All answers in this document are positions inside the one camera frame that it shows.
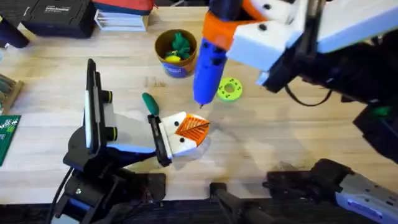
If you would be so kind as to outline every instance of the red book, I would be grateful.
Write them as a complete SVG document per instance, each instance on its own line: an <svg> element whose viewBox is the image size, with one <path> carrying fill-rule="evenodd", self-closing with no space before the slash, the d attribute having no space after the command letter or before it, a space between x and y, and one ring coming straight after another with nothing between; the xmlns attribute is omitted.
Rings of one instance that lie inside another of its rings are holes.
<svg viewBox="0 0 398 224"><path fill-rule="evenodd" d="M92 0L102 11L146 16L154 7L154 0Z"/></svg>

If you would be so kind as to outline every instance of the cup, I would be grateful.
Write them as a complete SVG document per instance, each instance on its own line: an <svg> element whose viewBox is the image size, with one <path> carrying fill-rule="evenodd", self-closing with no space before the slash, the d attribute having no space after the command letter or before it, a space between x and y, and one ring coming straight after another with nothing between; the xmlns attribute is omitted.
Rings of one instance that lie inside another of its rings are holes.
<svg viewBox="0 0 398 224"><path fill-rule="evenodd" d="M174 40L174 34L181 32L182 35L189 41L191 50L189 58L181 60L179 62L167 62L165 56L167 52L173 50L172 42ZM155 42L155 51L157 58L162 62L165 71L171 77L183 78L190 74L195 68L195 57L197 54L197 41L195 37L188 31L183 29L172 29L160 34Z"/></svg>

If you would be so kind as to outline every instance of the orange robot part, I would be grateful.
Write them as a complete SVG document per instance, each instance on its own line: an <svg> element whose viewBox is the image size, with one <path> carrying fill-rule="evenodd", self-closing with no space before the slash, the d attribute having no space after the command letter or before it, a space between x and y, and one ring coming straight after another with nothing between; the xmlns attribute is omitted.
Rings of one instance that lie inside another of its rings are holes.
<svg viewBox="0 0 398 224"><path fill-rule="evenodd" d="M196 118L191 114L187 114L180 127L176 130L176 134L187 139L191 139L199 146L207 136L210 123L207 120Z"/></svg>
<svg viewBox="0 0 398 224"><path fill-rule="evenodd" d="M217 45L218 47L224 50L229 50L237 26L267 20L251 4L250 0L244 0L242 7L251 17L254 18L254 20L226 22L219 20L211 12L207 12L205 15L205 21L202 31L203 37L206 38L211 43Z"/></svg>

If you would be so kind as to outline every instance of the black box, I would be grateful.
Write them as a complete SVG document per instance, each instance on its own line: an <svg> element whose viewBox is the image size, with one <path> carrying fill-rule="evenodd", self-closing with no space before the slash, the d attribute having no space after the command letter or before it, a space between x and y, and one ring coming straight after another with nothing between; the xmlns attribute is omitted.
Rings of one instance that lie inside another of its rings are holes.
<svg viewBox="0 0 398 224"><path fill-rule="evenodd" d="M95 12L91 0L33 0L22 24L36 35L89 38Z"/></svg>

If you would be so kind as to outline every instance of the wooden table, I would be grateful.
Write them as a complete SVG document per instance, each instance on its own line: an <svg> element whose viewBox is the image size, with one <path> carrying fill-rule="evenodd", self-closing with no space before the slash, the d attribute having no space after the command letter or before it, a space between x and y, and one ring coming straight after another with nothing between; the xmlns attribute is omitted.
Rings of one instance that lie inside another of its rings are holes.
<svg viewBox="0 0 398 224"><path fill-rule="evenodd" d="M113 90L115 112L144 120L141 94L152 94L160 115L179 111L211 121L208 138L197 152L160 168L156 159L134 164L138 172L165 172L167 200L207 198L208 184L224 181L240 197L263 197L267 171L309 169L320 158L350 166L391 190L398 190L398 166L373 150L351 124L364 108L340 103L334 94L324 105L306 108L284 91L255 85L258 71L229 61L224 77L244 87L234 103L215 99L201 110L192 96L193 77L168 77L154 53L163 31L189 30L200 43L204 7L160 7L147 33L96 32L89 40L38 38L30 47L6 50L0 73L23 80L12 110L21 123L0 167L0 203L50 202L68 167L62 163L71 134L81 125L86 64L97 63L103 88ZM300 80L292 89L306 102L320 101L326 90Z"/></svg>

